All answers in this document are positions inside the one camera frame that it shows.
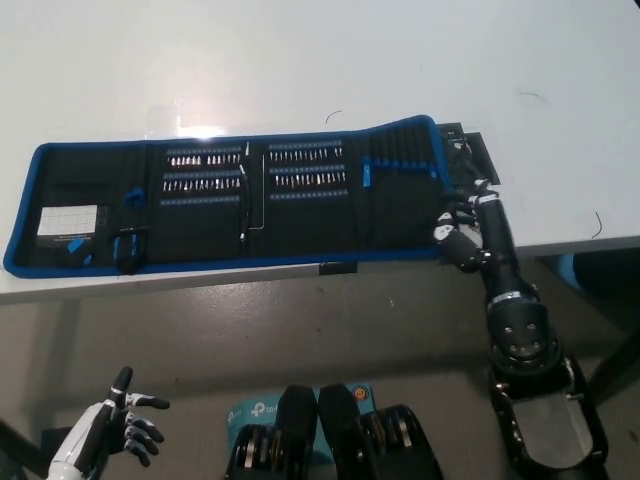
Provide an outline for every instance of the black tool case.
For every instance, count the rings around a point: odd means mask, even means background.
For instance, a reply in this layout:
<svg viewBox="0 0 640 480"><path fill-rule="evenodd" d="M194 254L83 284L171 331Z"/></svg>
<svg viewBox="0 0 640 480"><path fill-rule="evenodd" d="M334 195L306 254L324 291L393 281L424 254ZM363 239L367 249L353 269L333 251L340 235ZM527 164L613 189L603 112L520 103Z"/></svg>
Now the black tool case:
<svg viewBox="0 0 640 480"><path fill-rule="evenodd" d="M45 144L5 269L25 278L429 258L443 193L497 178L479 134L352 132Z"/></svg>

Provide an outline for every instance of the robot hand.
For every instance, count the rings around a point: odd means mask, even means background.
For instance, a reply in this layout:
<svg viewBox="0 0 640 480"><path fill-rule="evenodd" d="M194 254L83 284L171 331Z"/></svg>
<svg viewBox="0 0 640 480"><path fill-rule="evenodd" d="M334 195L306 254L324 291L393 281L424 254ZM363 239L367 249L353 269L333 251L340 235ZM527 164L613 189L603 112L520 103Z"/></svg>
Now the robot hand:
<svg viewBox="0 0 640 480"><path fill-rule="evenodd" d="M73 426L49 467L49 480L97 480L109 455L128 451L144 467L159 453L164 437L156 426L134 413L135 407L169 408L169 402L150 395L127 393L133 370L122 369L107 398L90 406Z"/></svg>

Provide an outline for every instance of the blue trim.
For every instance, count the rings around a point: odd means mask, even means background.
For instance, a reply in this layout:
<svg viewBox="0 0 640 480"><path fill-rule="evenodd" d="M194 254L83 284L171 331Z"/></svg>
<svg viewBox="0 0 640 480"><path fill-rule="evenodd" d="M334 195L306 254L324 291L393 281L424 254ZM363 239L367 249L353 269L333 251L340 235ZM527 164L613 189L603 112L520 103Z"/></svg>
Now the blue trim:
<svg viewBox="0 0 640 480"><path fill-rule="evenodd" d="M291 173L322 173L322 172L342 172L345 170L344 165L318 165L313 167L275 167L270 168L269 173L275 174L291 174Z"/></svg>
<svg viewBox="0 0 640 480"><path fill-rule="evenodd" d="M73 240L71 240L71 242L69 242L69 245L67 245L67 250L69 250L69 253L74 253L82 246L83 243L84 238L74 238Z"/></svg>
<svg viewBox="0 0 640 480"><path fill-rule="evenodd" d="M117 237L115 242L113 242L113 259L118 259L118 249L120 248L120 237Z"/></svg>
<svg viewBox="0 0 640 480"><path fill-rule="evenodd" d="M362 186L364 188L371 186L371 159L369 157L362 159Z"/></svg>
<svg viewBox="0 0 640 480"><path fill-rule="evenodd" d="M184 173L165 173L162 176L163 180L185 180L190 178L197 178L200 180L201 178L231 178L231 177L239 177L240 170L220 170L219 172L184 172Z"/></svg>
<svg viewBox="0 0 640 480"><path fill-rule="evenodd" d="M447 190L451 190L451 181L447 172L447 161L444 155L444 149L440 140L440 132L436 123L431 117L426 115L418 115L396 122L372 127L364 130L355 130L347 132L320 132L320 133L292 133L281 135L255 135L247 137L216 137L210 140L198 140L198 139L172 139L172 140L135 140L126 142L77 142L77 143L47 143L40 145L34 152L31 165L29 166L29 172L25 181L25 186L22 191L22 197L20 200L20 207L18 208L18 214L16 217L16 223L9 239L9 244L4 255L3 264L6 271L12 273L17 277L22 278L60 278L60 277L92 277L92 276L112 276L120 275L115 267L88 267L88 268L31 268L22 267L16 265L13 262L13 258L18 248L20 238L24 232L26 224L27 213L29 211L31 202L31 192L36 183L37 174L40 168L40 164L45 154L52 149L58 148L85 148L85 149L101 149L101 148L122 148L126 146L138 147L145 145L174 147L174 152L197 152L198 149L184 148L183 145L187 141L192 142L211 142L215 146L211 148L224 149L232 148L237 151L237 142L251 142L262 141L273 142L274 137L277 137L278 144L284 145L287 142L298 142L310 144L313 142L321 141L335 141L337 135L358 136L364 133L375 133L378 131L384 131L391 127L403 126L405 124L424 123L429 128L431 136L431 144L434 148L436 164L438 166L438 176L442 179L442 182ZM211 149L202 148L201 151L211 151ZM114 254L117 253L117 244L114 244ZM387 261L387 260L425 260L434 259L439 256L438 250L435 248L424 250L408 250L408 251L389 251L389 252L364 252L364 253L345 253L345 254L325 254L325 255L305 255L294 257L276 257L276 258L250 258L250 259L233 259L233 260L220 260L210 262L191 262L191 263L172 263L172 264L158 264L158 265L146 265L138 270L138 274L146 273L168 273L168 272L187 272L187 271L202 271L202 270L224 270L224 269L236 269L236 268L260 268L260 267L272 267L277 265L296 265L296 264L309 264L309 263L325 263L325 262L363 262L363 261Z"/></svg>
<svg viewBox="0 0 640 480"><path fill-rule="evenodd" d="M322 192L272 193L269 195L269 200L304 200L308 198L342 197L347 194L348 192L346 189L325 190Z"/></svg>
<svg viewBox="0 0 640 480"><path fill-rule="evenodd" d="M203 270L228 270L237 268L262 268L279 265L305 265L327 262L381 262L389 260L433 260L439 258L437 249L398 250L390 252L337 253L303 255L296 257L247 258L210 262L166 263L145 265L136 275L149 273L199 272ZM11 272L21 278L103 277L122 275L115 267L89 268L28 268L15 267Z"/></svg>

